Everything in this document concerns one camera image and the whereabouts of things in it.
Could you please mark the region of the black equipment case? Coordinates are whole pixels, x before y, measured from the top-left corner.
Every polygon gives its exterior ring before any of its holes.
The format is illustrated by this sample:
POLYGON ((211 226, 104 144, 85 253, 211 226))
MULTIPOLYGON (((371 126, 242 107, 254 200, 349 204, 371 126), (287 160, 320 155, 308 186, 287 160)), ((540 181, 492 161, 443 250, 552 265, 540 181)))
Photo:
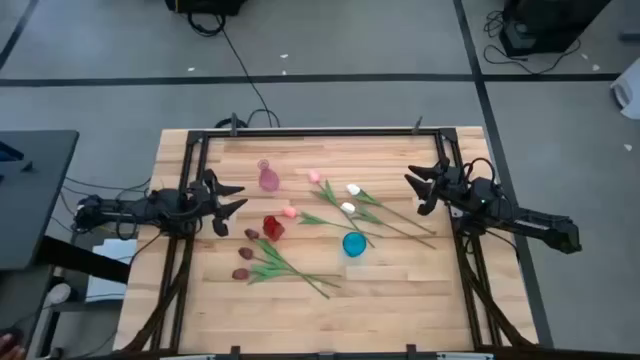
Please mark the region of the black equipment case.
POLYGON ((611 0, 508 0, 501 45, 509 57, 565 52, 611 0))

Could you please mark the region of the black metal rig frame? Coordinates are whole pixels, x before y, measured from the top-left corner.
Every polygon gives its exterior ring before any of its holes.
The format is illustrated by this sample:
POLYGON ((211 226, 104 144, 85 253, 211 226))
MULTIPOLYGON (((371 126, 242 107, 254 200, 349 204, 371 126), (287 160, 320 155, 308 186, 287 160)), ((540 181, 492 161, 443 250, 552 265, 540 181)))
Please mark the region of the black metal rig frame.
POLYGON ((210 225, 196 235, 183 312, 169 309, 162 341, 183 354, 224 354, 239 346, 244 354, 370 354, 399 352, 415 344, 426 352, 463 351, 503 338, 483 307, 469 315, 459 273, 450 215, 438 205, 428 216, 417 213, 417 198, 404 175, 409 165, 431 166, 439 148, 432 129, 414 136, 401 128, 244 129, 236 137, 217 130, 206 147, 189 146, 184 130, 162 133, 151 185, 175 187, 191 181, 199 166, 212 169, 225 185, 242 186, 248 202, 234 213, 229 235, 216 236, 210 225), (279 189, 259 186, 258 162, 266 159, 279 189), (365 252, 349 257, 343 237, 354 232, 331 225, 302 225, 283 214, 294 207, 324 220, 351 225, 343 213, 309 181, 316 170, 339 205, 365 207, 383 222, 417 236, 431 249, 383 226, 351 220, 368 239, 365 252), (436 232, 424 230, 385 209, 362 203, 347 191, 356 184, 384 205, 436 232), (298 277, 248 285, 232 272, 244 265, 238 249, 244 231, 260 230, 275 216, 285 232, 277 250, 301 272, 332 274, 337 287, 317 283, 325 299, 298 277))

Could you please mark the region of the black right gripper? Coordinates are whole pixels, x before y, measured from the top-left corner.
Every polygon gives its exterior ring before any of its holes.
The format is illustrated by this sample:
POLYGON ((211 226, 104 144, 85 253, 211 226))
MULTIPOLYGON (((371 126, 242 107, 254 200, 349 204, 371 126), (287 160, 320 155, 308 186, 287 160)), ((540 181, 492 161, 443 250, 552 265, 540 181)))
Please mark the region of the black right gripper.
POLYGON ((472 207, 468 180, 470 163, 464 163, 461 168, 458 168, 451 166, 448 161, 438 161, 434 167, 409 165, 408 169, 422 179, 404 175, 418 198, 431 196, 432 206, 442 200, 459 208, 472 207), (427 180, 434 180, 434 182, 433 184, 425 182, 427 180))

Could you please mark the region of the white plastic object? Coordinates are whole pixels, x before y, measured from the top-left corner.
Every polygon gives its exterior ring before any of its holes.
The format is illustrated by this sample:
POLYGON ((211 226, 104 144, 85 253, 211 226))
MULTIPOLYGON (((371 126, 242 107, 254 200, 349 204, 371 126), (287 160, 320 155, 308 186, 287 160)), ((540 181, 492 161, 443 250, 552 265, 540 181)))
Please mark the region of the white plastic object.
POLYGON ((610 89, 620 113, 640 121, 640 57, 614 80, 610 89))

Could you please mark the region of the white artificial tulip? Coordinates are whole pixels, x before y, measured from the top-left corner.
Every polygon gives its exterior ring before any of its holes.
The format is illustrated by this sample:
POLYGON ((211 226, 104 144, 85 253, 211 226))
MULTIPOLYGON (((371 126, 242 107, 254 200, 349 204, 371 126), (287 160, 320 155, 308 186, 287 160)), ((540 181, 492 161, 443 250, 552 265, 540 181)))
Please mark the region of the white artificial tulip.
POLYGON ((379 219, 376 215, 374 215, 373 213, 371 213, 369 210, 367 210, 365 207, 356 207, 354 204, 349 203, 349 202, 343 202, 340 205, 340 209, 346 213, 347 215, 350 215, 352 218, 354 219, 359 219, 368 223, 372 223, 372 224, 376 224, 379 226, 383 226, 386 227, 388 229, 391 229, 393 231, 395 231, 398 234, 401 234, 403 236, 405 236, 406 238, 410 238, 412 240, 415 240, 431 249, 435 249, 435 247, 433 245, 431 245, 430 243, 421 240, 420 238, 418 238, 417 236, 411 235, 409 233, 406 233, 392 225, 389 225, 385 222, 383 222, 381 219, 379 219))
POLYGON ((362 202, 362 203, 366 203, 369 205, 373 205, 382 209, 387 210, 388 212, 396 215, 397 217, 409 222, 412 225, 415 225, 416 227, 420 228, 421 230, 424 230, 426 233, 430 234, 430 235, 436 235, 436 232, 428 229, 425 226, 420 225, 418 222, 404 216, 403 214, 393 210, 392 208, 384 205, 382 202, 378 201, 377 199, 375 199, 373 196, 369 195, 366 191, 362 190, 358 185, 356 184, 348 184, 346 186, 347 191, 350 193, 350 195, 352 197, 354 197, 355 199, 357 199, 358 201, 362 202))

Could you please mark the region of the pink glass vase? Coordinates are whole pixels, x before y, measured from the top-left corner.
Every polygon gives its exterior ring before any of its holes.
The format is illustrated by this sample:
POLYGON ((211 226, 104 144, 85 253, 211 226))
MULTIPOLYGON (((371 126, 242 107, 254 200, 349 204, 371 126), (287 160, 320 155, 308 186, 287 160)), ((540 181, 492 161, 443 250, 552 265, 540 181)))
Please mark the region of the pink glass vase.
POLYGON ((259 174, 259 186, 262 190, 267 192, 275 192, 279 189, 280 180, 277 173, 271 169, 269 162, 266 159, 261 159, 258 162, 259 174))

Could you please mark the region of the black box on floor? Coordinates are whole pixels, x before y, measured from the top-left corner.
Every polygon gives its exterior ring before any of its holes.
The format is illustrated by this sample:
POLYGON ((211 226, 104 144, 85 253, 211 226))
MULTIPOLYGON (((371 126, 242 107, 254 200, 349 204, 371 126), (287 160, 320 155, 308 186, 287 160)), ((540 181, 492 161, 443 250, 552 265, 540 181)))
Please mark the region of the black box on floor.
POLYGON ((236 16, 247 0, 164 0, 170 11, 184 14, 236 16))

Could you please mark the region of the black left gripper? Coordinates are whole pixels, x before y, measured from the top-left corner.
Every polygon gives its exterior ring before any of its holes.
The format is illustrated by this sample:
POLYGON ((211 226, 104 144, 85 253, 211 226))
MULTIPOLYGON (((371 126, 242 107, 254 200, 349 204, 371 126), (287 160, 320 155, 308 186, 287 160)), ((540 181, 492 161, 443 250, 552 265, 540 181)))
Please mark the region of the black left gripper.
POLYGON ((220 203, 218 196, 227 197, 244 191, 242 186, 226 186, 217 183, 217 177, 212 169, 206 169, 199 180, 191 182, 191 195, 194 198, 194 217, 213 215, 216 221, 223 221, 232 216, 245 205, 248 200, 240 199, 230 203, 220 203))

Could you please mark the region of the person's hand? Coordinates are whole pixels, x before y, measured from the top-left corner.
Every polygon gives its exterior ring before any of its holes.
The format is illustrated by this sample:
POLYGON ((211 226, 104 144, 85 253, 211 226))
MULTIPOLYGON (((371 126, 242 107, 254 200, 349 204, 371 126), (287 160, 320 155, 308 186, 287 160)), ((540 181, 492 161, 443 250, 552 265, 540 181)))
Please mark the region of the person's hand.
POLYGON ((26 351, 10 334, 0 336, 0 360, 25 360, 26 351))

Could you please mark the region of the blue black desk device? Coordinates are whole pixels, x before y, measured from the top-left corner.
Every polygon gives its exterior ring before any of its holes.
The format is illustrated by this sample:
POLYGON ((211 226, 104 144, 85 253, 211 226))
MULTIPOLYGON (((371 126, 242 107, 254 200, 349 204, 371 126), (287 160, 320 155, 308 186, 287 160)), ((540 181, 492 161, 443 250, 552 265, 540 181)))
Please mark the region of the blue black desk device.
POLYGON ((12 146, 0 141, 0 162, 22 161, 24 154, 12 146))

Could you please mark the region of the white flat panel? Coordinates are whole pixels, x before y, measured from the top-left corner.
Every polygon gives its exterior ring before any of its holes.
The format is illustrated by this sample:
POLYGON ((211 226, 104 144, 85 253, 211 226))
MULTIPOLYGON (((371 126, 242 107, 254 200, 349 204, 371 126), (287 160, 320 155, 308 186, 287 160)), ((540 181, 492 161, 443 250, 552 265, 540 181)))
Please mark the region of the white flat panel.
MULTIPOLYGON (((129 265, 137 251, 137 240, 106 239, 102 245, 93 247, 93 252, 129 265)), ((123 300, 126 283, 106 280, 95 276, 88 278, 86 299, 88 302, 123 300)))

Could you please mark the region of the blue glass vase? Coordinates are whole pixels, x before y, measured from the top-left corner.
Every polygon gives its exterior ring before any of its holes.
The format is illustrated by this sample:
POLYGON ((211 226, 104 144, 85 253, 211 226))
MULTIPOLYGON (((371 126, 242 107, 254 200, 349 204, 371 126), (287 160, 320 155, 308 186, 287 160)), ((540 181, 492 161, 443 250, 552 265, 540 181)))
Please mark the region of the blue glass vase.
POLYGON ((349 232, 342 240, 342 247, 345 254, 355 258, 362 255, 368 246, 368 239, 360 232, 349 232))

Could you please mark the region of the white round device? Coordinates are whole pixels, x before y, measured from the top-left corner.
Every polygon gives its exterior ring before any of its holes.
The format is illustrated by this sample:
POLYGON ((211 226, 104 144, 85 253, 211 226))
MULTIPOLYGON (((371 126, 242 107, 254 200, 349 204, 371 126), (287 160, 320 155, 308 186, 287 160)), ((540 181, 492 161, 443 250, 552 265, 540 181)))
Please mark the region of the white round device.
POLYGON ((47 293, 46 305, 59 305, 65 303, 73 295, 73 289, 67 283, 58 283, 54 285, 47 293))

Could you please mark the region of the red ribbed glass vase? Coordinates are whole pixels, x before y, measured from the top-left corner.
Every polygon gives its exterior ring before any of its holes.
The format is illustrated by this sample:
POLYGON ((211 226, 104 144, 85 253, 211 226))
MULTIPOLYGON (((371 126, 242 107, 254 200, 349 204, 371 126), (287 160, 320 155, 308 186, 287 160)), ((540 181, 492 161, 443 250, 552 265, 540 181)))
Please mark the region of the red ribbed glass vase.
POLYGON ((275 216, 265 216, 263 220, 263 232, 273 242, 278 241, 285 232, 284 226, 275 216))

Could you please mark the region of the pink artificial tulip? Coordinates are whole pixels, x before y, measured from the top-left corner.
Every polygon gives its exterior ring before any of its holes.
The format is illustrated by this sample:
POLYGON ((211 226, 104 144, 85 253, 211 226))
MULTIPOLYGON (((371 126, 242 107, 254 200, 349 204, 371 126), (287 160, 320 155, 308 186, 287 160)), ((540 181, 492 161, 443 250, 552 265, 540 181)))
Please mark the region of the pink artificial tulip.
POLYGON ((316 170, 310 170, 308 172, 308 177, 309 177, 309 181, 312 184, 315 184, 319 187, 320 189, 320 193, 322 194, 322 196, 328 201, 330 202, 334 207, 338 208, 343 215, 346 217, 346 219, 351 223, 351 225, 358 231, 360 232, 361 229, 351 220, 351 218, 349 217, 349 215, 341 209, 337 198, 335 197, 335 195, 333 194, 332 190, 330 189, 330 185, 328 182, 325 182, 325 185, 321 184, 321 175, 316 171, 316 170))
POLYGON ((334 227, 338 227, 338 228, 342 228, 342 229, 358 232, 358 233, 361 233, 361 234, 364 234, 364 235, 371 235, 371 236, 374 236, 374 237, 379 237, 379 234, 374 234, 374 233, 371 233, 371 232, 360 230, 355 225, 341 225, 341 224, 338 224, 338 223, 335 223, 335 222, 324 220, 322 218, 319 218, 317 216, 311 215, 309 213, 306 213, 306 212, 303 212, 303 211, 299 211, 294 207, 286 207, 283 210, 283 214, 288 218, 298 219, 299 223, 302 224, 302 225, 331 225, 331 226, 334 226, 334 227))

